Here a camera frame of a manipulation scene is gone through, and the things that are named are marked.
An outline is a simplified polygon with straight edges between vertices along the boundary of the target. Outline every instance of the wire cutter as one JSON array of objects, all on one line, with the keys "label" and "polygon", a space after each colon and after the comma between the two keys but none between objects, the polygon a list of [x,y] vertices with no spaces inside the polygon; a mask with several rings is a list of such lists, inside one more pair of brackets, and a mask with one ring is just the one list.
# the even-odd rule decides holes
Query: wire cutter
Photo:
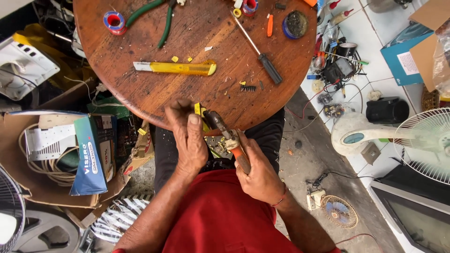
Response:
[{"label": "wire cutter", "polygon": [[211,129],[218,128],[222,132],[222,135],[225,137],[226,149],[233,153],[236,161],[244,170],[245,174],[248,175],[251,170],[250,161],[242,149],[236,130],[228,130],[222,117],[216,111],[206,110],[203,112],[203,115]]},{"label": "wire cutter", "polygon": [[[144,6],[142,6],[141,8],[139,8],[137,11],[135,11],[130,18],[128,19],[128,21],[126,22],[125,26],[129,27],[133,24],[133,22],[142,14],[144,14],[145,12],[158,7],[159,5],[163,4],[165,0],[155,0],[149,4],[146,4]],[[170,0],[169,2],[169,9],[167,10],[167,17],[166,17],[166,28],[164,29],[164,32],[162,33],[162,37],[161,40],[158,43],[158,48],[162,48],[162,46],[164,46],[167,37],[169,36],[169,32],[170,32],[170,26],[172,23],[172,11],[173,8],[176,5],[176,0]]]}]

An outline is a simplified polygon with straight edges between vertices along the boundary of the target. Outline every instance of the fan guard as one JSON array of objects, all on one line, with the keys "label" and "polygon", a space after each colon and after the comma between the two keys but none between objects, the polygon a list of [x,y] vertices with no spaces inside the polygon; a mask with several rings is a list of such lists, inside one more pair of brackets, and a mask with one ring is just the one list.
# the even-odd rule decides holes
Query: fan guard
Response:
[{"label": "fan guard", "polygon": [[410,117],[397,128],[394,143],[396,152],[411,168],[450,185],[450,108]]},{"label": "fan guard", "polygon": [[0,165],[0,212],[17,220],[16,231],[7,243],[0,245],[0,253],[10,253],[23,232],[25,224],[25,202],[20,187]]},{"label": "fan guard", "polygon": [[327,218],[334,224],[343,228],[353,228],[358,224],[355,209],[340,197],[326,195],[320,205]]}]

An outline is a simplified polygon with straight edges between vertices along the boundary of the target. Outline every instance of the red string bracelet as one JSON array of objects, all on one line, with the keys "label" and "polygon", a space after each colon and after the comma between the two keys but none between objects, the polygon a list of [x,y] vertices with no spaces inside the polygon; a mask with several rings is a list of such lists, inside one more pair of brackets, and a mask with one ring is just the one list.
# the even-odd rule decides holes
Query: red string bracelet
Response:
[{"label": "red string bracelet", "polygon": [[283,201],[283,199],[286,197],[286,192],[288,191],[288,187],[286,186],[286,184],[283,182],[284,184],[284,193],[281,196],[280,201],[278,201],[275,205],[271,205],[271,207],[276,207],[279,203],[281,203],[281,201]]}]

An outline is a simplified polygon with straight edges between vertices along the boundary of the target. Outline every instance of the black and white striped fabric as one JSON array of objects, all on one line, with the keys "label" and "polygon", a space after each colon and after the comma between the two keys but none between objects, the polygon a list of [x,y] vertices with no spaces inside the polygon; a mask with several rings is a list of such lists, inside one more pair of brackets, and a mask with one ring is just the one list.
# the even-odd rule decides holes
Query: black and white striped fabric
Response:
[{"label": "black and white striped fabric", "polygon": [[151,197],[151,195],[129,195],[113,200],[92,224],[92,232],[98,238],[116,244],[150,203]]}]

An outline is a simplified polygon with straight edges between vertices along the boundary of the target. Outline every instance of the blue box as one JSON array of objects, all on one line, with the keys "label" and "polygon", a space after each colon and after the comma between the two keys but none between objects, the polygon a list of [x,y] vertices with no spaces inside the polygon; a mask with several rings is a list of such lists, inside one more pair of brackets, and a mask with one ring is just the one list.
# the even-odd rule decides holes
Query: blue box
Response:
[{"label": "blue box", "polygon": [[423,83],[410,49],[433,33],[426,26],[412,23],[380,50],[398,86]]},{"label": "blue box", "polygon": [[107,181],[116,172],[117,117],[89,115],[73,123],[80,147],[80,163],[70,195],[105,193]]}]

